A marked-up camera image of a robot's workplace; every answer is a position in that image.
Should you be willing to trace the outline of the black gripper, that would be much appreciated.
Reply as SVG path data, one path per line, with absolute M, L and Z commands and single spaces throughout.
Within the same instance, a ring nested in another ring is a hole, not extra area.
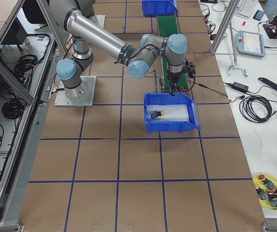
M 171 96 L 178 94 L 178 90 L 180 89 L 178 86 L 178 82 L 181 80 L 182 75 L 183 75 L 183 71 L 181 72 L 168 71 L 167 78 L 169 80 L 169 94 Z

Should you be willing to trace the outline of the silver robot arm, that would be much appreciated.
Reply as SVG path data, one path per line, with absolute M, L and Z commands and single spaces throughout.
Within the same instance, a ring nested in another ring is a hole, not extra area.
M 51 0 L 49 9 L 54 21 L 74 39 L 72 58 L 58 63 L 57 73 L 66 89 L 81 87 L 80 75 L 93 62 L 92 44 L 114 57 L 117 63 L 125 65 L 128 73 L 143 78 L 158 56 L 167 60 L 169 93 L 179 92 L 178 81 L 186 72 L 185 52 L 187 39 L 182 34 L 172 34 L 168 38 L 145 34 L 136 49 L 100 27 L 95 20 L 93 0 Z

